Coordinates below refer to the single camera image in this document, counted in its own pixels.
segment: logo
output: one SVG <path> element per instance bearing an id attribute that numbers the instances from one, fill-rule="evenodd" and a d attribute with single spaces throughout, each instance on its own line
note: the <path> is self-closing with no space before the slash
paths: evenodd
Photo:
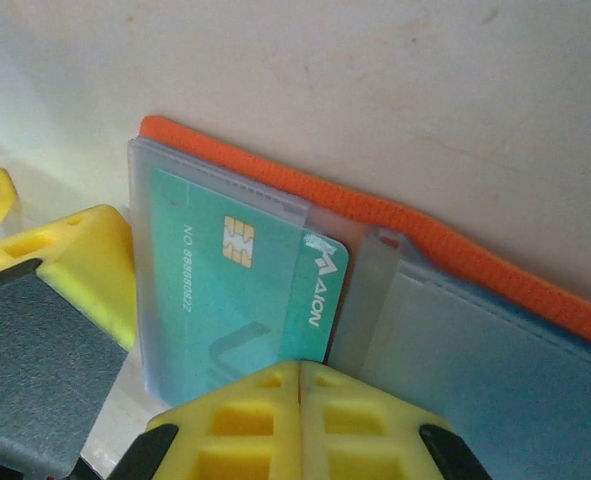
<path id="1" fill-rule="evenodd" d="M 251 268 L 254 243 L 255 228 L 228 215 L 224 217 L 224 245 L 222 250 L 224 257 L 239 263 L 243 267 Z"/>
<path id="2" fill-rule="evenodd" d="M 328 252 L 323 252 L 322 258 L 315 260 L 315 263 L 319 267 L 320 276 L 337 271 L 337 267 L 333 263 L 333 260 L 331 259 L 331 256 L 328 254 Z"/>
<path id="3" fill-rule="evenodd" d="M 315 293 L 313 294 L 313 301 L 311 302 L 311 316 L 308 319 L 308 323 L 319 328 L 319 321 L 322 318 L 325 305 L 324 302 L 326 301 L 324 293 L 328 291 L 328 288 L 326 288 L 326 285 L 322 280 L 322 275 L 336 272 L 337 267 L 326 251 L 322 253 L 320 258 L 315 260 L 315 264 L 317 265 L 317 268 L 319 268 L 319 272 L 317 282 L 315 282 Z"/>

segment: aion logo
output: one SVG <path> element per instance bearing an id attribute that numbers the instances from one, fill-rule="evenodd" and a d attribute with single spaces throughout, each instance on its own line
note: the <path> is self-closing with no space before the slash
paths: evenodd
<path id="1" fill-rule="evenodd" d="M 319 320 L 324 312 L 324 293 L 328 290 L 322 280 L 322 275 L 336 272 L 337 267 L 333 263 L 333 259 L 328 252 L 323 252 L 322 256 L 315 260 L 315 263 L 319 268 L 319 274 L 317 276 L 317 282 L 315 283 L 315 294 L 313 295 L 313 301 L 311 302 L 311 316 L 308 319 L 308 323 L 314 327 L 319 327 Z"/>

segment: orange strap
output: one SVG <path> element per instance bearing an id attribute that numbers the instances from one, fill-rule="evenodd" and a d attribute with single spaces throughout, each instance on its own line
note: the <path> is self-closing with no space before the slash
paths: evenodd
<path id="1" fill-rule="evenodd" d="M 144 118 L 140 135 L 352 220 L 403 232 L 444 270 L 483 285 L 591 341 L 591 303 L 520 270 L 428 215 L 279 165 L 163 117 Z"/>

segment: teal card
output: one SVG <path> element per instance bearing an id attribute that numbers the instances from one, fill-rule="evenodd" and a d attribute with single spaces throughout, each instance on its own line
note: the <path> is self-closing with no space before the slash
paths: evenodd
<path id="1" fill-rule="evenodd" d="M 159 390 L 179 405 L 282 360 L 322 361 L 345 247 L 153 170 Z"/>

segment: white wall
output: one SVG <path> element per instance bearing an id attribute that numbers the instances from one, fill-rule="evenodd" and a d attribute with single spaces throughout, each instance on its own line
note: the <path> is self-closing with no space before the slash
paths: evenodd
<path id="1" fill-rule="evenodd" d="M 591 0 L 0 1 L 0 164 L 27 217 L 127 205 L 148 113 L 591 299 Z"/>

